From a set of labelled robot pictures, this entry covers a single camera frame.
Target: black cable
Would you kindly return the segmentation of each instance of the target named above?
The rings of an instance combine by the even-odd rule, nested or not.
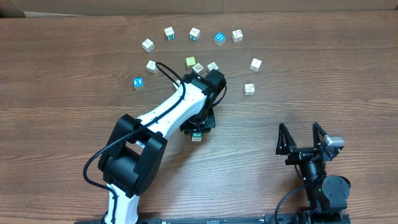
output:
[[[326,156],[325,156],[325,151],[324,151],[324,150],[322,150],[322,154],[323,154],[323,171],[322,171],[323,173],[320,174],[319,177],[317,177],[314,181],[308,182],[308,183],[306,183],[305,185],[303,185],[303,186],[301,186],[301,187],[299,187],[299,188],[297,188],[297,189],[292,190],[291,192],[289,192],[287,195],[285,195],[285,197],[283,197],[283,198],[280,200],[280,202],[278,203],[278,206],[276,206],[276,208],[275,208],[275,214],[274,214],[275,224],[279,224],[279,222],[278,222],[278,217],[277,217],[277,216],[278,216],[279,207],[282,205],[282,203],[283,203],[288,197],[292,196],[293,194],[296,194],[296,193],[299,192],[300,190],[305,189],[306,187],[308,187],[308,186],[310,186],[310,185],[312,185],[312,184],[315,184],[316,182],[318,182],[319,179],[321,179],[321,178],[323,177],[323,175],[325,175],[325,169],[326,169]]]
[[[166,114],[168,114],[170,111],[172,111],[172,110],[184,99],[184,96],[185,96],[185,84],[184,84],[184,82],[182,81],[181,77],[180,77],[179,75],[177,75],[177,73],[175,73],[175,72],[174,72],[171,68],[169,68],[168,66],[164,65],[163,63],[156,62],[156,67],[157,67],[165,76],[167,76],[169,79],[171,79],[174,83],[175,83],[175,81],[174,81],[167,73],[165,73],[161,68],[159,68],[158,65],[161,65],[161,66],[163,66],[164,68],[166,68],[168,71],[170,71],[171,73],[173,73],[173,74],[180,80],[180,83],[182,83],[182,95],[180,96],[180,98],[177,100],[177,102],[175,102],[175,103],[173,104],[173,106],[171,106],[169,109],[167,109],[166,111],[164,111],[164,112],[163,112],[162,114],[160,114],[159,116],[155,117],[152,121],[148,122],[147,124],[141,126],[141,127],[138,128],[138,129],[132,130],[131,132],[129,132],[129,133],[127,133],[126,135],[124,135],[123,137],[121,137],[121,138],[115,140],[115,141],[112,142],[111,144],[109,144],[109,145],[105,146],[104,148],[102,148],[101,150],[99,150],[96,154],[94,154],[91,158],[88,159],[87,163],[85,164],[85,167],[83,168],[83,177],[84,177],[84,179],[85,179],[89,184],[94,185],[94,186],[99,187],[99,188],[102,188],[102,189],[105,189],[105,190],[108,190],[108,191],[110,191],[110,192],[113,194],[114,202],[113,202],[113,211],[112,211],[112,219],[111,219],[111,222],[112,222],[113,224],[114,224],[115,221],[116,221],[116,205],[118,204],[118,195],[117,195],[117,193],[115,192],[115,190],[113,190],[112,188],[110,188],[110,187],[108,187],[108,186],[106,186],[106,185],[99,184],[99,183],[97,183],[97,182],[95,182],[95,181],[90,180],[90,179],[88,178],[88,176],[87,176],[87,170],[88,170],[88,167],[90,166],[90,164],[91,164],[98,156],[100,156],[102,153],[104,153],[106,150],[108,150],[110,147],[114,146],[115,144],[117,144],[117,143],[120,142],[120,141],[126,141],[127,139],[129,139],[129,138],[131,138],[133,135],[135,135],[138,131],[140,131],[140,130],[142,130],[142,129],[144,129],[144,128],[147,128],[147,127],[149,127],[150,125],[152,125],[152,124],[158,122],[158,120],[160,120],[160,119],[163,118]]]
[[[297,164],[294,164],[294,169],[296,170],[296,174],[299,177],[299,179],[301,179],[301,175],[299,173],[299,170],[297,169]]]
[[[105,223],[105,217],[106,217],[107,214],[108,214],[108,211],[106,211],[106,212],[104,213],[104,215],[102,216],[102,218],[101,218],[101,223]]]
[[[163,74],[165,74],[169,79],[171,79],[171,80],[173,81],[173,83],[177,85],[177,87],[180,86],[180,85],[179,85],[176,81],[174,81],[170,76],[168,76],[166,73],[164,73],[162,69],[160,69],[158,66],[157,66],[157,68],[158,68]],[[221,100],[223,100],[223,98],[224,98],[224,96],[225,96],[226,89],[227,89],[227,87],[225,86],[223,96],[222,96],[216,103],[213,103],[213,105],[212,105],[211,107],[215,107],[215,106],[217,106],[219,103],[221,103]]]
[[[216,103],[213,103],[212,107],[215,107],[215,106],[217,106],[219,103],[221,103],[221,100],[223,100],[223,98],[224,98],[224,96],[225,96],[225,93],[226,93],[226,85],[225,85],[225,88],[224,88],[224,94],[223,94],[223,96],[222,96]]]

